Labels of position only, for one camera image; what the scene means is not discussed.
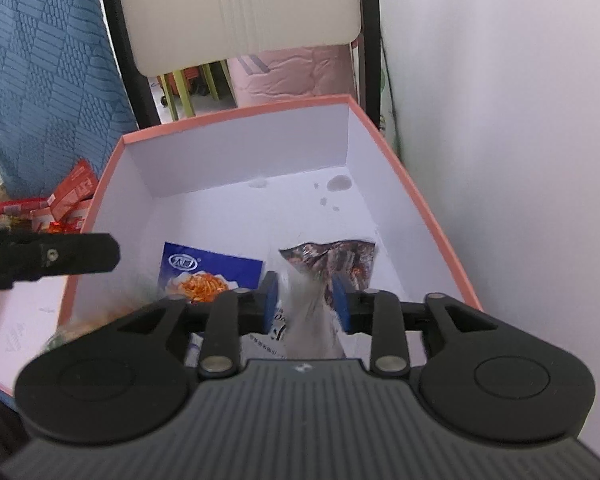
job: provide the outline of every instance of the metal rivet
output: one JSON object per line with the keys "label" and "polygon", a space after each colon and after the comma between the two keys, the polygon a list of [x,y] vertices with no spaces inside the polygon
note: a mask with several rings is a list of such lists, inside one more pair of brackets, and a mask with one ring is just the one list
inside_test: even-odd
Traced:
{"label": "metal rivet", "polygon": [[407,367],[407,361],[397,355],[384,355],[376,359],[376,368],[381,372],[401,372]]}
{"label": "metal rivet", "polygon": [[55,249],[49,249],[46,252],[46,259],[50,262],[55,262],[59,257],[60,254],[58,254],[58,251]]}
{"label": "metal rivet", "polygon": [[219,374],[230,370],[233,365],[234,362],[223,355],[210,355],[209,357],[202,359],[202,362],[200,363],[200,366],[202,366],[202,369],[205,372],[212,374]]}

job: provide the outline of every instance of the floor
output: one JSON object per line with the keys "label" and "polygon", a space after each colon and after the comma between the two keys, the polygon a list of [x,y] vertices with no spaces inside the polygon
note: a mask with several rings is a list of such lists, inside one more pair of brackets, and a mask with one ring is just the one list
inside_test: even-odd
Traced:
{"label": "floor", "polygon": [[[160,98],[164,94],[162,93],[162,89],[160,88],[158,79],[155,77],[149,78],[149,85],[151,86],[151,93],[154,96],[155,107],[158,110],[158,115],[160,116],[160,122],[162,124],[173,122],[173,120],[171,119],[171,113],[169,112],[169,108],[160,104]],[[176,101],[176,110],[178,111],[178,118],[183,119],[185,115],[184,110],[182,108],[182,101],[177,95],[174,96],[174,99]],[[230,108],[235,108],[234,99],[229,93],[222,94],[221,99],[219,101],[214,101],[211,95],[192,95],[189,96],[189,99],[191,101],[191,105],[193,106],[193,110],[196,115],[210,114],[213,112],[220,112],[222,110],[229,110]]]}

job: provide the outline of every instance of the pink mattress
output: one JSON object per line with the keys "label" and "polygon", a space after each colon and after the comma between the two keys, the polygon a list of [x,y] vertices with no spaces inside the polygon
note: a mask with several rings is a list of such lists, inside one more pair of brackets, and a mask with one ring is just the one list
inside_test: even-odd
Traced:
{"label": "pink mattress", "polygon": [[329,94],[356,97],[349,45],[270,50],[228,60],[239,107]]}

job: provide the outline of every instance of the blue blanket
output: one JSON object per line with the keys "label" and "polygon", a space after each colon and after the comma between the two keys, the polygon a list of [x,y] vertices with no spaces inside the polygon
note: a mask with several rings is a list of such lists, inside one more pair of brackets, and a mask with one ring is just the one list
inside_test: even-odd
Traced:
{"label": "blue blanket", "polygon": [[137,129],[99,0],[0,0],[0,174],[48,196],[80,158],[98,175]]}

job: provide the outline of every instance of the white chair backrest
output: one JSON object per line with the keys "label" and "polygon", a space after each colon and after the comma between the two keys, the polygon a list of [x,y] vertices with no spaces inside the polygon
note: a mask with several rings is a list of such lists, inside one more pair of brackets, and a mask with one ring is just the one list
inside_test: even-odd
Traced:
{"label": "white chair backrest", "polygon": [[140,73],[156,76],[229,57],[346,44],[360,0],[120,0]]}

